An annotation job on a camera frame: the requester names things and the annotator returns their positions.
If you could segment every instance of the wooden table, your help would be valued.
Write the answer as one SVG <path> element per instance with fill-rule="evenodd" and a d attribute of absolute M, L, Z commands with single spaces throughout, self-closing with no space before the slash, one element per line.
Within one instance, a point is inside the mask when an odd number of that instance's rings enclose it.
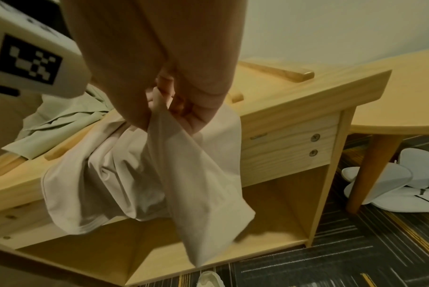
<path fill-rule="evenodd" d="M 429 50 L 365 67 L 393 72 L 381 99 L 359 106 L 352 121 L 350 132 L 372 135 L 347 203 L 353 214 L 405 136 L 429 135 Z"/>
<path fill-rule="evenodd" d="M 243 197 L 256 217 L 202 269 L 312 245 L 355 108 L 379 99 L 390 74 L 282 62 L 237 67 L 227 102 L 241 118 Z M 196 270 L 170 219 L 119 217 L 77 236 L 53 224 L 40 177 L 88 129 L 33 160 L 0 158 L 0 249 L 121 286 Z"/>

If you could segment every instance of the table leg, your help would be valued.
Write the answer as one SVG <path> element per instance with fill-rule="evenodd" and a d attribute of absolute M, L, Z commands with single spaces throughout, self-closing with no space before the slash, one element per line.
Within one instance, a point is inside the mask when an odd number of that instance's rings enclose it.
<path fill-rule="evenodd" d="M 347 212 L 355 214 L 405 136 L 373 135 L 362 160 L 347 202 Z"/>

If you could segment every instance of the round wooden table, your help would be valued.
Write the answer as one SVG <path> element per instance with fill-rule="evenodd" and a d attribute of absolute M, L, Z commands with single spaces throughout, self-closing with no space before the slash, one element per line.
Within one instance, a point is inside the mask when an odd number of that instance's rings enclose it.
<path fill-rule="evenodd" d="M 353 214 L 405 136 L 429 135 L 429 50 L 366 66 L 393 72 L 381 99 L 356 108 L 350 128 L 351 133 L 372 135 L 347 203 L 347 211 Z"/>

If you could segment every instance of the human hand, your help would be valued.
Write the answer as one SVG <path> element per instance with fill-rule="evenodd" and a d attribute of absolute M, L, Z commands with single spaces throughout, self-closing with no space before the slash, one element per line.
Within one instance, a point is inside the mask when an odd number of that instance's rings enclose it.
<path fill-rule="evenodd" d="M 145 91 L 155 84 L 173 96 L 169 110 L 189 133 L 222 105 L 246 0 L 62 0 L 61 7 L 95 84 L 131 124 L 147 130 Z"/>

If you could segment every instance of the dark patterned carpet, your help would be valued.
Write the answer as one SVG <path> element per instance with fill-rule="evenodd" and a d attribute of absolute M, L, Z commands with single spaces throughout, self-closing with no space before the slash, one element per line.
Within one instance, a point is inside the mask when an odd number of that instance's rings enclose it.
<path fill-rule="evenodd" d="M 338 172 L 359 166 L 368 138 L 347 143 Z M 406 139 L 401 148 L 429 151 L 429 136 Z M 363 206 L 344 211 L 347 185 L 333 182 L 314 246 L 291 248 L 211 268 L 226 287 L 429 287 L 429 214 L 399 214 Z M 145 287 L 195 287 L 200 272 Z"/>

